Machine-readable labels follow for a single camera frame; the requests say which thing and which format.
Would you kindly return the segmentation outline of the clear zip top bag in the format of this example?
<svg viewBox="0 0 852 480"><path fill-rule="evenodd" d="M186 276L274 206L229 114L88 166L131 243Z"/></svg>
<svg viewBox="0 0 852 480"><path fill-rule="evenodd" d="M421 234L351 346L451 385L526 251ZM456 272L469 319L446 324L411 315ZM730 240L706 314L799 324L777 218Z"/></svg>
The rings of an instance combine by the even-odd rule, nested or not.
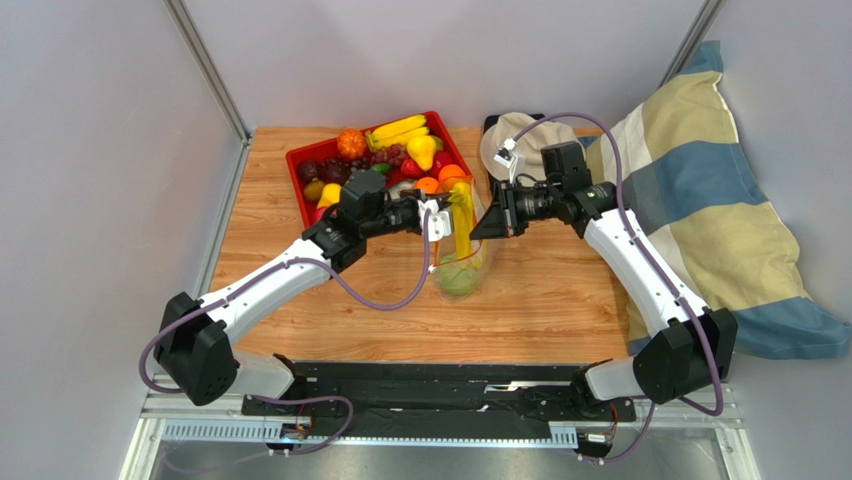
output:
<svg viewBox="0 0 852 480"><path fill-rule="evenodd" d="M471 239L473 228L485 213L474 178L450 177L442 181L442 187L448 195L452 234L434 247L430 278L444 301L460 302L484 283L496 242Z"/></svg>

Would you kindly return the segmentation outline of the green cabbage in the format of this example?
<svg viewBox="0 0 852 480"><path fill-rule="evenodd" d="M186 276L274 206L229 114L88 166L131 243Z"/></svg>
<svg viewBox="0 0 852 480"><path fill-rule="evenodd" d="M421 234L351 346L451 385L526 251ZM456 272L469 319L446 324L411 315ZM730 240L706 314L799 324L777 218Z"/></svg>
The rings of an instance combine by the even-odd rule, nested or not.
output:
<svg viewBox="0 0 852 480"><path fill-rule="evenodd" d="M439 290L450 297L466 297L482 283L484 261L478 256L458 259L455 254L441 257L433 272Z"/></svg>

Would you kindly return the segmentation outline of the red apple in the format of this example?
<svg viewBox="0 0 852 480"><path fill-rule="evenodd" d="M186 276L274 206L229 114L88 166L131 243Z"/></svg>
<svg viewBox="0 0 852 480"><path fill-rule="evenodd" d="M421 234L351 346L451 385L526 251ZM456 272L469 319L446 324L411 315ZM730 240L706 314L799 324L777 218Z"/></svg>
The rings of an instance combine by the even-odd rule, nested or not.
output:
<svg viewBox="0 0 852 480"><path fill-rule="evenodd" d="M313 214L313 222L316 223L321 220L327 210L327 207L318 207Z"/></svg>

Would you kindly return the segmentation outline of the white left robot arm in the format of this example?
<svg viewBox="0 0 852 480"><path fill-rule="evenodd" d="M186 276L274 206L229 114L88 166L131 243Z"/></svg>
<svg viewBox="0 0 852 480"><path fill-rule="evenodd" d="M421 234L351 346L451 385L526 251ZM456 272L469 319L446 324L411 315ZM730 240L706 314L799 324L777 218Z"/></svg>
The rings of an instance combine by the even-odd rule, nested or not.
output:
<svg viewBox="0 0 852 480"><path fill-rule="evenodd" d="M356 173L344 185L339 202L273 260L199 299L186 293L174 296L167 303L159 333L141 353L141 380L151 390L183 394L196 406L208 405L226 393L282 397L295 380L292 369L282 360L239 359L234 344L285 303L329 280L374 310L393 311L408 305L425 284L428 259L412 292L394 303L366 299L341 274L365 255L368 239L377 236L419 234L428 253L440 213L439 202L422 192L393 199L379 173Z"/></svg>

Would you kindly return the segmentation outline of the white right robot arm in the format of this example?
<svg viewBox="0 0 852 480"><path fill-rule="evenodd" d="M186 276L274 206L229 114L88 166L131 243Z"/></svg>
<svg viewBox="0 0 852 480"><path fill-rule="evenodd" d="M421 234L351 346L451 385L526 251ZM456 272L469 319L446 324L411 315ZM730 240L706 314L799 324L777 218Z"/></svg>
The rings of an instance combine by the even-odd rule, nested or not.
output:
<svg viewBox="0 0 852 480"><path fill-rule="evenodd" d="M738 325L727 309L711 309L657 253L628 209L617 185L593 183L582 146L551 145L542 152L545 176L520 183L523 156L513 139L494 156L509 177L493 187L493 200L473 228L474 240L522 235L533 221L558 219L571 226L607 263L634 302L650 341L629 358L606 360L577 370L572 404L582 412L618 398L644 397L657 404L687 402L712 387L717 415L721 381L733 353Z"/></svg>

